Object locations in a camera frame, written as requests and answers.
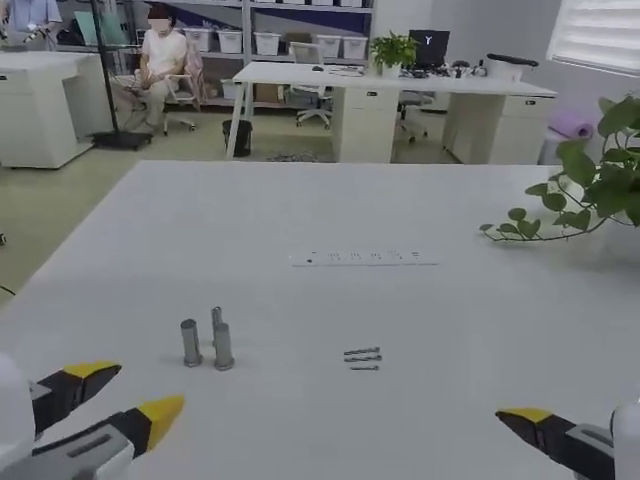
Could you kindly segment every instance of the metal cylinder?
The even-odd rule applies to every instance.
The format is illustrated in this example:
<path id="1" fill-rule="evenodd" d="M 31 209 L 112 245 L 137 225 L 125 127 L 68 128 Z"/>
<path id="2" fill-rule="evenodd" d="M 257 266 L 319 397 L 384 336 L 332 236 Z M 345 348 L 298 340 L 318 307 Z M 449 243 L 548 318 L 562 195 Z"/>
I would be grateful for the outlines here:
<path id="1" fill-rule="evenodd" d="M 216 325 L 220 325 L 222 323 L 222 309 L 220 307 L 216 307 L 211 310 L 211 325 L 213 327 L 213 346 L 216 346 Z"/>
<path id="2" fill-rule="evenodd" d="M 229 370 L 233 367 L 235 360 L 231 355 L 231 336 L 229 335 L 229 325 L 219 323 L 216 325 L 215 342 L 216 342 L 216 361 L 213 366 L 217 370 Z"/>
<path id="3" fill-rule="evenodd" d="M 187 367 L 197 367 L 202 363 L 200 344 L 198 343 L 198 325 L 193 319 L 180 324 L 182 343 L 184 344 L 184 364 Z"/>

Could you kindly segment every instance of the black stand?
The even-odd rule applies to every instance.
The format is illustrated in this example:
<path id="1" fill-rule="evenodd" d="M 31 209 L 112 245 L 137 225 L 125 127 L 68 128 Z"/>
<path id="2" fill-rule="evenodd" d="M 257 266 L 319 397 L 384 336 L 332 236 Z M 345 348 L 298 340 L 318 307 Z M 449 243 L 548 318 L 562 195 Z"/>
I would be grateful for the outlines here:
<path id="1" fill-rule="evenodd" d="M 113 131 L 94 133 L 93 144 L 98 148 L 109 148 L 114 150 L 138 150 L 142 145 L 151 143 L 153 135 L 150 133 L 133 133 L 120 130 L 118 119 L 116 118 L 116 107 L 113 102 L 113 90 L 109 80 L 109 70 L 107 69 L 107 46 L 102 39 L 102 28 L 100 26 L 100 14 L 98 12 L 97 0 L 91 0 L 91 13 L 93 24 L 96 29 L 96 39 L 98 40 L 98 54 L 102 64 L 102 74 L 104 76 L 104 86 L 107 90 L 109 100 L 109 113 L 111 114 L 111 125 Z"/>

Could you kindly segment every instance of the purple yoga mat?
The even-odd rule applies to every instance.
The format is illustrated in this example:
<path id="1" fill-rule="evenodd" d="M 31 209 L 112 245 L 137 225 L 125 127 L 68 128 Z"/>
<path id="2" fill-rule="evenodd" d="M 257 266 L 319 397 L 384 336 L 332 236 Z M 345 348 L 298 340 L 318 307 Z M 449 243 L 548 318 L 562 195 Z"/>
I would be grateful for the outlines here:
<path id="1" fill-rule="evenodd" d="M 549 128 L 569 139 L 591 138 L 593 125 L 574 112 L 560 110 L 549 121 Z"/>

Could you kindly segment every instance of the person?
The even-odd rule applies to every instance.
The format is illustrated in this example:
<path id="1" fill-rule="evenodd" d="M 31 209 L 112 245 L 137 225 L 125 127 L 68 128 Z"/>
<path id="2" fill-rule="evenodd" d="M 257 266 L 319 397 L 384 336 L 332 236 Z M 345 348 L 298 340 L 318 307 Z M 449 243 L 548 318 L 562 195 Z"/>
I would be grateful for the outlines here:
<path id="1" fill-rule="evenodd" d="M 62 24 L 56 0 L 0 0 L 0 22 L 14 33 L 14 42 L 35 34 L 28 42 L 30 49 L 56 50 Z"/>
<path id="2" fill-rule="evenodd" d="M 135 75 L 121 75 L 111 82 L 114 93 L 134 109 L 141 95 L 146 104 L 146 116 L 135 128 L 138 132 L 153 133 L 162 122 L 164 103 L 170 88 L 177 88 L 168 75 L 181 74 L 187 55 L 187 39 L 174 30 L 175 19 L 163 4 L 154 4 L 147 17 L 150 30 L 144 35 L 140 69 Z"/>

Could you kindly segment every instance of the white table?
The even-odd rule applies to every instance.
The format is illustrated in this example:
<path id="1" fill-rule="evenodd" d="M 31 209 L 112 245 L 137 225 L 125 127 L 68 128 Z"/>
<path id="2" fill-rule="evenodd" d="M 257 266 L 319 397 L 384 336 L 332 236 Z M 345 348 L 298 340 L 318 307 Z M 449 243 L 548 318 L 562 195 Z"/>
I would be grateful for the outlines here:
<path id="1" fill-rule="evenodd" d="M 636 271 L 551 264 L 477 236 L 514 203 L 537 204 L 520 192 L 545 172 L 143 162 L 5 307 L 0 350 L 35 379 L 124 365 L 45 440 L 185 394 L 129 480 L 569 479 L 493 413 L 531 405 L 605 425 L 638 393 L 640 300 Z M 287 259 L 385 247 L 442 264 Z M 237 362 L 224 373 L 211 365 L 216 305 Z M 181 357 L 189 317 L 205 355 L 195 369 Z M 346 368 L 343 351 L 376 345 L 379 372 Z"/>
<path id="2" fill-rule="evenodd" d="M 59 168 L 110 130 L 100 57 L 86 53 L 0 53 L 0 163 Z"/>
<path id="3" fill-rule="evenodd" d="M 227 158 L 233 157 L 243 104 L 252 112 L 255 83 L 319 85 L 335 89 L 334 156 L 340 162 L 382 162 L 391 157 L 398 96 L 401 91 L 451 93 L 444 146 L 464 163 L 537 163 L 556 93 L 524 82 L 492 78 L 389 79 L 346 76 L 344 67 L 252 62 L 234 81 L 239 84 Z"/>

